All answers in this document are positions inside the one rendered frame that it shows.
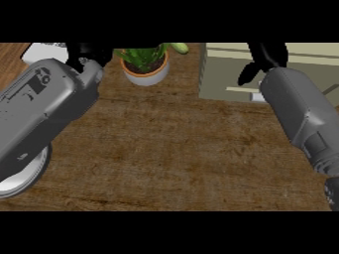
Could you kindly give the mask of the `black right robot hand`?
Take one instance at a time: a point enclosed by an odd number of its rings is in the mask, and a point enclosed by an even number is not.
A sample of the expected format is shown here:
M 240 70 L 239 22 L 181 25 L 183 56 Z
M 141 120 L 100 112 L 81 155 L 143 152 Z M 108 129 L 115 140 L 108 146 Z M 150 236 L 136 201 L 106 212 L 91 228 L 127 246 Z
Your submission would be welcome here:
M 268 72 L 274 67 L 286 67 L 288 49 L 285 42 L 254 43 L 249 42 L 254 61 L 245 66 L 237 84 L 249 83 L 260 71 Z

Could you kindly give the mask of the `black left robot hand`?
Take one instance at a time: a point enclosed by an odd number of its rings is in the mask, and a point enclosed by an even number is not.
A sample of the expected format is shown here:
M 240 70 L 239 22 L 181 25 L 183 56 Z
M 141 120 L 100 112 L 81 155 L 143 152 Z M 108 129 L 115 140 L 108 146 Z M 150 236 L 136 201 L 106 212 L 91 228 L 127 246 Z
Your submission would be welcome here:
M 112 59 L 112 48 L 102 43 L 66 43 L 69 59 L 66 65 L 78 72 L 84 72 L 81 58 L 93 60 L 100 66 L 106 66 Z

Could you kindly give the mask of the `olive open drawer cabinet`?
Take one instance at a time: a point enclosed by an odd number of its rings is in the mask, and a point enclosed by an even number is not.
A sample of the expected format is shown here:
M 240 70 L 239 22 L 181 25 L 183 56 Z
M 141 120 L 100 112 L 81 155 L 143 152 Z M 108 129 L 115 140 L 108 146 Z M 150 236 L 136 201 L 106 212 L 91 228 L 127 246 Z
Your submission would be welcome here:
M 302 71 L 333 106 L 339 105 L 339 43 L 288 43 L 288 64 Z M 252 62 L 246 43 L 203 43 L 201 45 L 199 97 L 205 99 L 252 102 L 251 94 L 260 93 L 260 72 L 243 86 L 237 79 Z

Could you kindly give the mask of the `white rounded object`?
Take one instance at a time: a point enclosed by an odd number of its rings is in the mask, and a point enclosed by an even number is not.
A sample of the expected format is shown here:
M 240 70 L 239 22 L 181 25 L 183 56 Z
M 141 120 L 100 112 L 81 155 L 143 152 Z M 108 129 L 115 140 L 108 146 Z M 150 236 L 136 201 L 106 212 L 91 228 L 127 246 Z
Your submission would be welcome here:
M 22 53 L 20 59 L 25 64 L 32 64 L 44 59 L 56 59 L 65 63 L 69 59 L 65 43 L 32 43 Z

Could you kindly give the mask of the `green potted plant white pot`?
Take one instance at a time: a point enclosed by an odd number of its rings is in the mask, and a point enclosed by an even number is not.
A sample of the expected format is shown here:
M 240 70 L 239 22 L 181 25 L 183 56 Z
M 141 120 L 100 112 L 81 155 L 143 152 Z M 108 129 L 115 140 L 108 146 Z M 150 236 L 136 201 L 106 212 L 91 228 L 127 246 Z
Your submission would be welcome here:
M 124 74 L 133 84 L 150 86 L 164 80 L 170 71 L 168 48 L 181 55 L 189 53 L 186 43 L 164 43 L 156 48 L 113 51 L 119 57 Z

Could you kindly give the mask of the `white round plate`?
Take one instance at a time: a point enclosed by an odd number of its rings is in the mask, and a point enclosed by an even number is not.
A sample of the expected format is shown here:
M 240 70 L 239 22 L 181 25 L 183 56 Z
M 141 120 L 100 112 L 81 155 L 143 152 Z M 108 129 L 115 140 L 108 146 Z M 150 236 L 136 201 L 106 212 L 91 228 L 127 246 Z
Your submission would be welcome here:
M 40 180 L 53 155 L 53 145 L 48 145 L 26 168 L 0 183 L 0 198 L 19 195 Z

